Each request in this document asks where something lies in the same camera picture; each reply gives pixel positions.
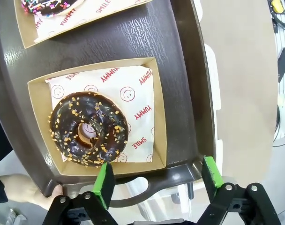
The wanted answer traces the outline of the person's right hand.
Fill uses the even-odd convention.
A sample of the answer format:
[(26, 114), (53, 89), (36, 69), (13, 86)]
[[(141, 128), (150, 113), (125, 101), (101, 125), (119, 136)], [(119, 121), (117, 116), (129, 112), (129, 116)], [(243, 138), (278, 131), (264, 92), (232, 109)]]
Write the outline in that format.
[(56, 185), (50, 197), (45, 197), (33, 180), (23, 174), (11, 174), (0, 176), (4, 185), (6, 197), (18, 203), (32, 203), (49, 210), (55, 197), (63, 195), (63, 187)]

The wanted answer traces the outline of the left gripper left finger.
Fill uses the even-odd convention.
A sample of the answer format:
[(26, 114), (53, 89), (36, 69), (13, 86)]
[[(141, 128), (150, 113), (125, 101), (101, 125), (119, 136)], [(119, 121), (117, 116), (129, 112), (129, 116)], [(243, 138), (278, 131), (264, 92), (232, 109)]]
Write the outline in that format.
[(94, 225), (116, 225), (108, 212), (115, 187), (111, 164), (101, 166), (92, 191), (71, 199), (65, 195), (55, 197), (46, 215), (48, 225), (79, 225), (91, 221)]

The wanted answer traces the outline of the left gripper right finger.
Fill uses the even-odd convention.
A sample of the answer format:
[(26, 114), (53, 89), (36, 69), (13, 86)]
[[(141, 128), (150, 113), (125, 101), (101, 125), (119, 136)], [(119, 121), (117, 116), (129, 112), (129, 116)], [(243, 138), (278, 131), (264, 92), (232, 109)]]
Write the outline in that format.
[(202, 179), (210, 204), (198, 220), (200, 225), (221, 225), (229, 212), (238, 213), (246, 225), (280, 225), (267, 192), (260, 183), (246, 188), (224, 182), (211, 156), (202, 161)]

